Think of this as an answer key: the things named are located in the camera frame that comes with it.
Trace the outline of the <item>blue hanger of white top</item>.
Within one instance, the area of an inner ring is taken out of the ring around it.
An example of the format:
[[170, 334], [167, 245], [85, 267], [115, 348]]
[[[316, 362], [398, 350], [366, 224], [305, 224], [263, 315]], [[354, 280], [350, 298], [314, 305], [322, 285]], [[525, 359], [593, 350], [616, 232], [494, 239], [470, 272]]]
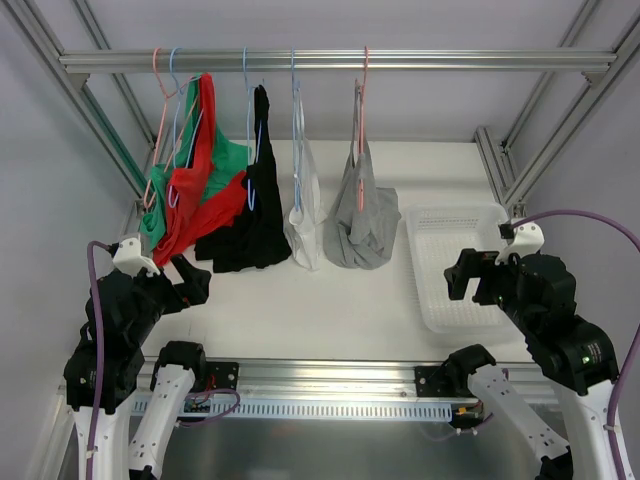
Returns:
[[293, 158], [293, 179], [294, 179], [294, 208], [301, 209], [301, 181], [300, 181], [300, 139], [298, 127], [298, 95], [299, 82], [296, 77], [296, 52], [291, 49], [291, 90], [292, 90], [292, 158]]

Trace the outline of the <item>black tank top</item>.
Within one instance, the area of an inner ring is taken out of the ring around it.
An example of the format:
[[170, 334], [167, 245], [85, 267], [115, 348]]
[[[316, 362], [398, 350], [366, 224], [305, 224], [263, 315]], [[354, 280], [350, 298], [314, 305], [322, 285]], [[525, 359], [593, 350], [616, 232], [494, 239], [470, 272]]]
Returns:
[[256, 159], [241, 182], [246, 197], [243, 209], [231, 225], [221, 226], [195, 243], [195, 259], [210, 260], [215, 273], [264, 269], [291, 256], [269, 135], [270, 103], [263, 85], [255, 88], [253, 105]]

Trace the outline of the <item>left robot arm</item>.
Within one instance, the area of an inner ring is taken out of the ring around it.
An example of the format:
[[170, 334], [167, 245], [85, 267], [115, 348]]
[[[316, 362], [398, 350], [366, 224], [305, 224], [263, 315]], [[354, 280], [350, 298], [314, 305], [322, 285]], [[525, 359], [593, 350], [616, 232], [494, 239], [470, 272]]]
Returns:
[[78, 473], [85, 479], [160, 478], [184, 401], [207, 382], [204, 347], [168, 342], [154, 365], [151, 401], [136, 433], [129, 432], [145, 340], [162, 317], [209, 298], [210, 272], [183, 255], [171, 262], [178, 284], [164, 272], [131, 276], [117, 269], [91, 282], [87, 322], [63, 373], [82, 451]]

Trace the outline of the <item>grey tank top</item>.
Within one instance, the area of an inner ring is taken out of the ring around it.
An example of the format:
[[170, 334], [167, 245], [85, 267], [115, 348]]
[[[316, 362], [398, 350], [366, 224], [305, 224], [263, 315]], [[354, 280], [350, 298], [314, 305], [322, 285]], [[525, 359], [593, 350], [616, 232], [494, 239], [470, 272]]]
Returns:
[[392, 257], [401, 214], [396, 190], [376, 185], [366, 134], [371, 170], [365, 179], [365, 209], [358, 212], [358, 176], [363, 164], [358, 160], [356, 99], [355, 86], [352, 139], [338, 193], [324, 222], [323, 247], [326, 258], [339, 267], [374, 270]]

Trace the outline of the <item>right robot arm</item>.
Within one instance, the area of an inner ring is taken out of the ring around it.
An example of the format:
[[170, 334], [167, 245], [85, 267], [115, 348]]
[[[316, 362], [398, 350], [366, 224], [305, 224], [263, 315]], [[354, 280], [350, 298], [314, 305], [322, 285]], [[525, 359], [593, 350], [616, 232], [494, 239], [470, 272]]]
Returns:
[[567, 434], [558, 435], [517, 394], [488, 350], [475, 344], [449, 355], [428, 382], [454, 394], [473, 395], [528, 448], [537, 479], [630, 479], [622, 430], [611, 404], [622, 379], [606, 333], [576, 312], [576, 280], [557, 257], [464, 249], [444, 272], [448, 296], [473, 297], [496, 306], [523, 334], [534, 362], [551, 381]]

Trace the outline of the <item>blue hanger of black top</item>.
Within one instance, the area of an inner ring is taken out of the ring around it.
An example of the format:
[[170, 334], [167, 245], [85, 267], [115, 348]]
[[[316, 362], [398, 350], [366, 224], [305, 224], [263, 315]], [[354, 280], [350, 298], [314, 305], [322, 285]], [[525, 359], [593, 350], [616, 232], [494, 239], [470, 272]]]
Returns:
[[[247, 114], [246, 114], [246, 140], [250, 143], [251, 131], [252, 131], [252, 114], [254, 113], [254, 91], [255, 87], [249, 82], [248, 69], [247, 69], [247, 52], [246, 47], [243, 48], [242, 53], [242, 71], [244, 76], [244, 83], [247, 93]], [[251, 149], [247, 152], [247, 166], [253, 165], [259, 158], [260, 142], [261, 142], [262, 126], [259, 126], [258, 139], [255, 141], [255, 151]], [[250, 211], [254, 211], [256, 199], [256, 190], [254, 188], [250, 175], [247, 175], [247, 204]]]

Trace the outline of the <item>white tank top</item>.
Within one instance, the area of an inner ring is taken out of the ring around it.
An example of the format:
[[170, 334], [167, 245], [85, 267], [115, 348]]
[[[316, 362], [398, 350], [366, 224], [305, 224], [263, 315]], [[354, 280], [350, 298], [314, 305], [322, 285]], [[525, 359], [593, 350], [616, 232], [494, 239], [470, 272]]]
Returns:
[[322, 251], [320, 225], [326, 218], [321, 198], [320, 181], [311, 145], [305, 133], [305, 116], [300, 88], [298, 95], [298, 127], [300, 139], [301, 209], [296, 211], [294, 203], [284, 217], [285, 236], [289, 242], [293, 259], [303, 268], [316, 271]]

